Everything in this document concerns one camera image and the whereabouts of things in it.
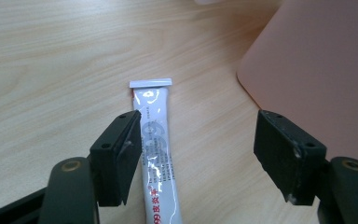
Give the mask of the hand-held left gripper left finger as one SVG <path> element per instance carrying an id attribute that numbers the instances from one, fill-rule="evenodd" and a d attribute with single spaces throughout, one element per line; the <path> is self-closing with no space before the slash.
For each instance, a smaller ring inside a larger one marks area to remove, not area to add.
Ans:
<path id="1" fill-rule="evenodd" d="M 96 198 L 101 207 L 127 203 L 142 154 L 140 120 L 138 110 L 119 115 L 89 150 Z"/>

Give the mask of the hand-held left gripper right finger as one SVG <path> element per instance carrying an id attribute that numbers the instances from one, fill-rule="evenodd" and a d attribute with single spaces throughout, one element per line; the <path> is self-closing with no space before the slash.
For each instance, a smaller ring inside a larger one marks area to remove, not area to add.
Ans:
<path id="1" fill-rule="evenodd" d="M 259 110 L 254 154 L 263 169 L 293 205 L 312 205 L 326 146 L 286 117 Z"/>

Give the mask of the pink mat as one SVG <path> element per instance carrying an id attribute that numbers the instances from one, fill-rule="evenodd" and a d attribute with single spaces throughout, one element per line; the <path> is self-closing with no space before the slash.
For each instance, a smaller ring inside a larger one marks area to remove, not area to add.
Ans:
<path id="1" fill-rule="evenodd" d="M 358 160 L 358 0 L 283 0 L 237 77 L 261 108 Z"/>

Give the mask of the white ointment tube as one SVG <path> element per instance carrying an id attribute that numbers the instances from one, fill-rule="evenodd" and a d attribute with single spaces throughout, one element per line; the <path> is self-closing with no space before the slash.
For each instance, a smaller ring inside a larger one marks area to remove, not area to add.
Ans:
<path id="1" fill-rule="evenodd" d="M 168 126 L 170 78 L 130 82 L 133 108 L 141 114 L 146 224 L 183 224 Z"/>

